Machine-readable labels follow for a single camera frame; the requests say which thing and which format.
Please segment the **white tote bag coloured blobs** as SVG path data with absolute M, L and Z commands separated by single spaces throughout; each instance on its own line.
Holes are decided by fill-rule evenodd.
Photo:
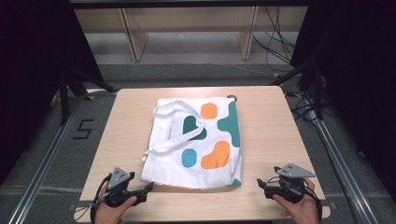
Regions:
M 142 155 L 143 180 L 186 189 L 242 184 L 233 97 L 160 99 L 153 117 L 148 150 Z

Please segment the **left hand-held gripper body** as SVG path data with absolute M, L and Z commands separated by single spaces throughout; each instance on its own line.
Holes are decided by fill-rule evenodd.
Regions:
M 129 191 L 128 185 L 130 181 L 131 180 L 128 180 L 127 172 L 123 171 L 120 167 L 115 167 L 106 187 L 106 205 L 118 207 L 133 196 L 137 198 L 134 206 L 145 203 L 148 194 L 140 194 L 138 190 Z

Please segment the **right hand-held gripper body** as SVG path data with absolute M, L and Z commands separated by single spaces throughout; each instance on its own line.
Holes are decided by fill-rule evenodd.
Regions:
M 280 168 L 279 174 L 266 182 L 265 197 L 272 199 L 276 194 L 288 202 L 299 202 L 306 192 L 304 177 L 315 177 L 316 174 L 294 163 L 288 163 Z

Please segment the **black curtain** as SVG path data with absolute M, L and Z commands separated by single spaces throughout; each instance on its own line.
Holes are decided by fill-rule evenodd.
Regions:
M 313 0 L 291 59 L 314 50 L 336 13 L 321 73 L 334 107 L 396 202 L 396 0 Z
M 0 185 L 76 70 L 103 79 L 70 0 L 0 0 Z

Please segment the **aluminium floor rail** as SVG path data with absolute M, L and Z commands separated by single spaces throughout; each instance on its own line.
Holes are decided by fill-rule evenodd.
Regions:
M 77 224 L 89 214 L 80 199 L 116 94 L 93 90 L 45 118 L 31 147 L 0 185 L 0 224 Z
M 341 182 L 343 191 L 345 192 L 346 200 L 353 205 L 351 211 L 356 210 L 358 212 L 363 224 L 379 224 L 372 206 L 364 196 L 361 187 L 335 144 L 324 120 L 320 119 L 319 115 L 314 110 L 309 112 L 309 117 L 324 142 L 332 167 Z

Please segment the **person's right hand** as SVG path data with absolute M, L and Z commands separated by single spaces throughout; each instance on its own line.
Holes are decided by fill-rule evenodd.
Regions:
M 282 217 L 291 217 L 295 224 L 320 224 L 317 201 L 314 198 L 315 184 L 304 177 L 306 194 L 298 203 L 290 203 L 280 195 L 273 195 L 273 199 L 280 204 L 284 211 Z

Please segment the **person's left hand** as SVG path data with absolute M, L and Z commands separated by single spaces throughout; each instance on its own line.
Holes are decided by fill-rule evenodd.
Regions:
M 100 198 L 97 202 L 98 206 L 93 219 L 93 224 L 124 224 L 121 219 L 123 214 L 136 202 L 135 196 L 126 200 L 118 207 L 110 207 L 104 202 L 104 198 Z

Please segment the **black metal stand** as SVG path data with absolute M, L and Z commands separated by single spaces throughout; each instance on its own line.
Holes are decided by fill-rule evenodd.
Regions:
M 318 119 L 323 120 L 321 113 L 321 73 L 317 59 L 308 59 L 301 65 L 288 72 L 285 76 L 271 82 L 270 86 L 279 86 L 298 74 L 301 74 L 300 80 L 297 84 L 298 89 L 300 91 L 307 91 L 309 88 L 313 88 L 313 110 L 315 111 Z
M 68 67 L 63 69 L 59 75 L 59 93 L 62 106 L 61 125 L 64 125 L 70 117 L 67 90 L 70 89 L 76 96 L 85 96 L 88 91 L 83 85 L 83 81 L 88 81 L 105 91 L 118 91 L 118 89 L 106 84 L 103 80 L 90 76 L 77 68 Z

